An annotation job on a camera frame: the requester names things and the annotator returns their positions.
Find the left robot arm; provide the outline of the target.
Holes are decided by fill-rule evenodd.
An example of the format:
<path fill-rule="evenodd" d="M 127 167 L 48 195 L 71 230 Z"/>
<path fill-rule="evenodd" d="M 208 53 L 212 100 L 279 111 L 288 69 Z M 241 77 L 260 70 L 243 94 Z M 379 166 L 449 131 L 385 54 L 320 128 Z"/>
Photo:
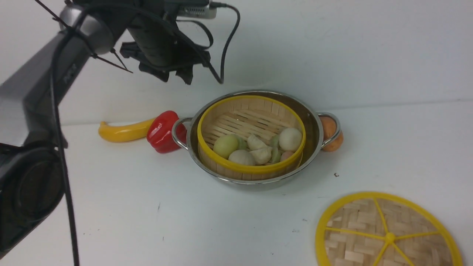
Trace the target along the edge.
<path fill-rule="evenodd" d="M 174 71 L 191 84 L 193 67 L 208 67 L 208 47 L 194 43 L 176 25 L 194 22 L 193 8 L 209 0 L 66 0 L 57 35 L 1 85 L 1 256 L 5 256 L 66 198 L 73 264 L 78 241 L 58 106 L 90 58 L 113 52 L 129 31 L 133 42 L 120 54 L 140 70 L 167 82 Z"/>

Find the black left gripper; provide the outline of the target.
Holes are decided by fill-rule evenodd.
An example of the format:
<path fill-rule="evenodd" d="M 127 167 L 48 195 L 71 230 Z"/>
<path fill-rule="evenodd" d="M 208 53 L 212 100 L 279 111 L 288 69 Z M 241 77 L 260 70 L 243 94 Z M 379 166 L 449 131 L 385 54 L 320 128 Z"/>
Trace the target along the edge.
<path fill-rule="evenodd" d="M 179 0 L 122 0 L 120 3 L 142 8 L 176 27 Z M 137 60 L 139 70 L 167 83 L 174 71 L 185 84 L 191 85 L 193 68 L 201 64 L 208 67 L 208 47 L 187 43 L 172 29 L 160 22 L 137 13 L 127 27 L 133 42 L 123 42 L 120 55 Z"/>

